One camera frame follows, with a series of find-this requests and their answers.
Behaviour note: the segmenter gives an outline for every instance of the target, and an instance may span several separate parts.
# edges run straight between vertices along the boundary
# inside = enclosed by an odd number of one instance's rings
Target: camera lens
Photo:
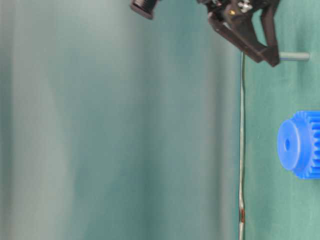
[[[147,19],[153,19],[154,8],[158,0],[133,0],[130,7],[136,13]]]

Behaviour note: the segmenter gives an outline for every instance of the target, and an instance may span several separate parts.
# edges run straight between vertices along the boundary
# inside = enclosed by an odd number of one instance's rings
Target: green tablecloth
[[[0,0],[1,240],[238,237],[240,52],[129,3]]]
[[[245,239],[320,239],[320,180],[300,180],[277,156],[280,124],[299,110],[320,110],[320,2],[282,0],[279,49],[310,52],[309,62],[245,66]]]

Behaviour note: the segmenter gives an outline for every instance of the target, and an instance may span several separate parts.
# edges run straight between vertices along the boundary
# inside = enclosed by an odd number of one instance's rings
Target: green cloth
[[[246,57],[245,239],[301,240],[320,237],[320,180],[301,180],[277,155],[281,123],[300,110],[320,111],[320,4],[282,0],[276,30],[282,52],[310,52],[309,62],[275,68]],[[258,29],[259,19],[254,19]],[[262,30],[258,36],[262,39]]]
[[[0,239],[238,237],[241,58],[203,5],[0,3]]]

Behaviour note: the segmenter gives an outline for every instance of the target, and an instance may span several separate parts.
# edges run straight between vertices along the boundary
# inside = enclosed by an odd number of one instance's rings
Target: blue gear
[[[301,179],[320,179],[320,111],[298,111],[282,123],[277,152],[282,166]]]

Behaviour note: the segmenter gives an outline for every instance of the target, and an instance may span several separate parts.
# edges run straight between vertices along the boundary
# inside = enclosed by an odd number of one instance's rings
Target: metal peg
[[[310,59],[308,52],[280,52],[281,61],[307,62]]]

